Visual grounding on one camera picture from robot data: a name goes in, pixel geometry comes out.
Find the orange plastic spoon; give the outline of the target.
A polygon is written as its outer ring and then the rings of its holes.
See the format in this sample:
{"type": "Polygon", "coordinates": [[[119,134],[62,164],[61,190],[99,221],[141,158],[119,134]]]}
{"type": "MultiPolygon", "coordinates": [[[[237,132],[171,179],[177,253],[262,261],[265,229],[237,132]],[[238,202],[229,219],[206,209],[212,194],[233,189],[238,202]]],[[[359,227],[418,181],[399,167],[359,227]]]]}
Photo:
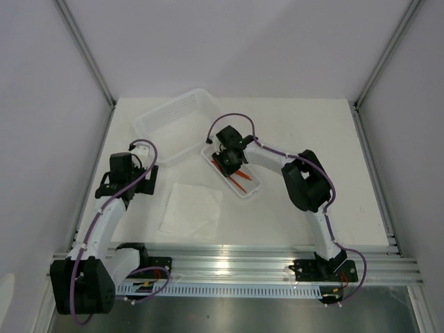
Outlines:
{"type": "Polygon", "coordinates": [[[218,160],[215,160],[214,158],[212,158],[212,163],[221,171],[225,169],[224,165],[218,160]]]}

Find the white paper napkin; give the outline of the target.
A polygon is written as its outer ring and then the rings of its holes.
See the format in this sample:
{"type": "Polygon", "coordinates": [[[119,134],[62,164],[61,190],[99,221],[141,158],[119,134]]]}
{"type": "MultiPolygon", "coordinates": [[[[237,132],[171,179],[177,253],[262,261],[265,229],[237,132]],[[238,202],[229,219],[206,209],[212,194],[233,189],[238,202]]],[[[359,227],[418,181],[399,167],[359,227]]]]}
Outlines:
{"type": "Polygon", "coordinates": [[[214,241],[221,215],[223,192],[202,185],[175,183],[160,232],[172,237],[214,241]]]}

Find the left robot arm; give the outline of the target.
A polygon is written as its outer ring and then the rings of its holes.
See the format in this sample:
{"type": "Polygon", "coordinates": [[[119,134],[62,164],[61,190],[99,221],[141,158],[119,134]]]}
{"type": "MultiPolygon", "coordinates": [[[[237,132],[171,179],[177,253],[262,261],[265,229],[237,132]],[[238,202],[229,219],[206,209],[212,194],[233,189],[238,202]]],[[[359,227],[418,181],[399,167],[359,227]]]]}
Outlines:
{"type": "Polygon", "coordinates": [[[107,314],[116,288],[132,273],[144,277],[151,268],[146,247],[122,244],[111,259],[106,253],[112,235],[137,194],[152,195],[159,167],[133,153],[110,156],[110,170],[95,192],[92,221],[83,240],[66,258],[53,261],[49,275],[57,312],[80,315],[107,314]]]}

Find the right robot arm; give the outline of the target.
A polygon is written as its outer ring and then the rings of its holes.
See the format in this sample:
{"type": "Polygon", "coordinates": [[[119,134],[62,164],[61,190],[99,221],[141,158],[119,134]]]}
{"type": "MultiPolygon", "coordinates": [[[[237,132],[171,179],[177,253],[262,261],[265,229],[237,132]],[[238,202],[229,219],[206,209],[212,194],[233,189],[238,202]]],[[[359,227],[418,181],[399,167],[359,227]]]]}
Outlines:
{"type": "Polygon", "coordinates": [[[332,280],[341,273],[347,255],[335,243],[334,229],[327,215],[336,190],[313,151],[286,154],[260,144],[254,135],[242,137],[232,126],[209,135],[206,143],[215,148],[212,159],[225,177],[247,164],[281,175],[290,201],[309,220],[315,240],[316,273],[324,280],[332,280]]]}

